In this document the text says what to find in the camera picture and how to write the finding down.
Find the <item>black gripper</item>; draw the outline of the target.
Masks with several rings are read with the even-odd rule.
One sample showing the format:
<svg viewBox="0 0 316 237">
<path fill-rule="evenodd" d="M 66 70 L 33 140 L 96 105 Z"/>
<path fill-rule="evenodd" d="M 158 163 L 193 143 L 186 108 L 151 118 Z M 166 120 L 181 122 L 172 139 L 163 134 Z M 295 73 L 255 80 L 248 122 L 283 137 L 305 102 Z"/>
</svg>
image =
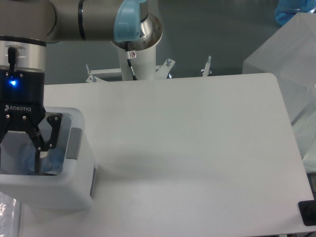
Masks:
<svg viewBox="0 0 316 237">
<path fill-rule="evenodd" d="M 46 118 L 51 135 L 44 141 L 39 124 L 45 117 L 43 106 L 45 73 L 28 71 L 0 71 L 0 143 L 8 131 L 26 132 L 35 151 L 34 173 L 41 170 L 41 152 L 56 148 L 61 113 L 49 113 Z"/>
</svg>

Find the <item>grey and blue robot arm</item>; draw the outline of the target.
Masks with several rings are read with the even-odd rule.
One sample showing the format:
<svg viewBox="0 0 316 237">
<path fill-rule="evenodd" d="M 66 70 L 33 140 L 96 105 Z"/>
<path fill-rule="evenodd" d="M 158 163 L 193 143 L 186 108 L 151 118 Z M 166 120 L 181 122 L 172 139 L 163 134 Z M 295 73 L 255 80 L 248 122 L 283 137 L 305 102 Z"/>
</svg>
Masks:
<svg viewBox="0 0 316 237">
<path fill-rule="evenodd" d="M 40 155 L 56 147 L 61 114 L 43 105 L 46 45 L 69 40 L 136 41 L 145 0 L 3 0 L 0 3 L 0 136 L 28 134 Z"/>
</svg>

